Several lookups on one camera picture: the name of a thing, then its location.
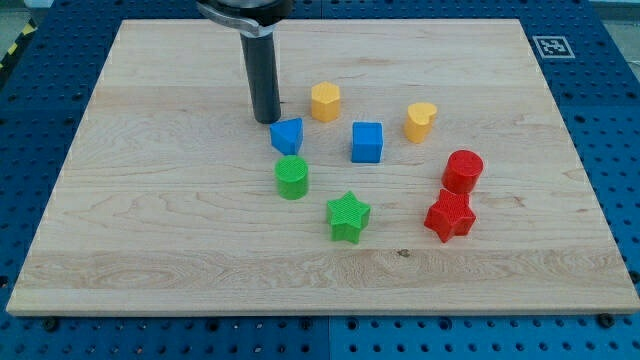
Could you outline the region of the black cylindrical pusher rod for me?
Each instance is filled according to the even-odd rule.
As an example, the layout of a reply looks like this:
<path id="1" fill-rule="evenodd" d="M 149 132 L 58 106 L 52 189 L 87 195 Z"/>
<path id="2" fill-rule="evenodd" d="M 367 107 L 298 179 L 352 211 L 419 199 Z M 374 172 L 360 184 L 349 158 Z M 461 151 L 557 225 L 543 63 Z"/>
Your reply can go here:
<path id="1" fill-rule="evenodd" d="M 273 34 L 262 37 L 241 34 L 240 39 L 254 118 L 261 124 L 277 122 L 281 106 Z"/>

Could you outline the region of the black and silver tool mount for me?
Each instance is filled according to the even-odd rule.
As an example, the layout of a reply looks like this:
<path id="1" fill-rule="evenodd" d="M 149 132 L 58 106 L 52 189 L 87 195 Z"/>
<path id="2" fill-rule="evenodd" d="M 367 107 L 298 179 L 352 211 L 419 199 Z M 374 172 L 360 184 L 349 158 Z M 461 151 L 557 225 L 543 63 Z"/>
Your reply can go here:
<path id="1" fill-rule="evenodd" d="M 198 11 L 212 22 L 259 38 L 274 32 L 276 24 L 293 10 L 292 0 L 197 0 Z"/>

